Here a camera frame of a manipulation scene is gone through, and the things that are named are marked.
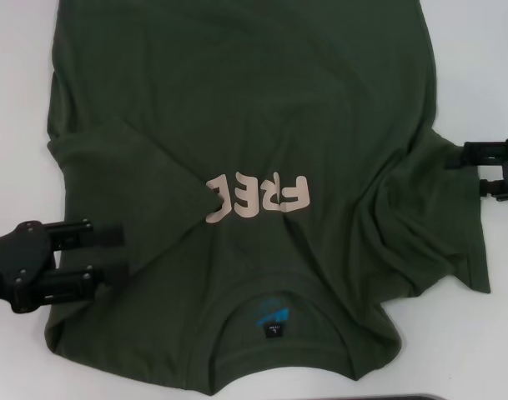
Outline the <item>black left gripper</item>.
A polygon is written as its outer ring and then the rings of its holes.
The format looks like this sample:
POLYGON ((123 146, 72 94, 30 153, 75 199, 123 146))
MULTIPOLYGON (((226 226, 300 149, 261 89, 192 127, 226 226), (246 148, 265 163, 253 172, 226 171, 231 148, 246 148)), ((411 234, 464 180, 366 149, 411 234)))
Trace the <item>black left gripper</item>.
POLYGON ((93 300, 100 285, 119 287, 129 278, 127 265, 81 270, 55 269, 54 251, 115 248, 124 245, 123 229, 96 228, 89 220, 22 222, 0 237, 0 300, 14 313, 31 313, 41 306, 93 300))

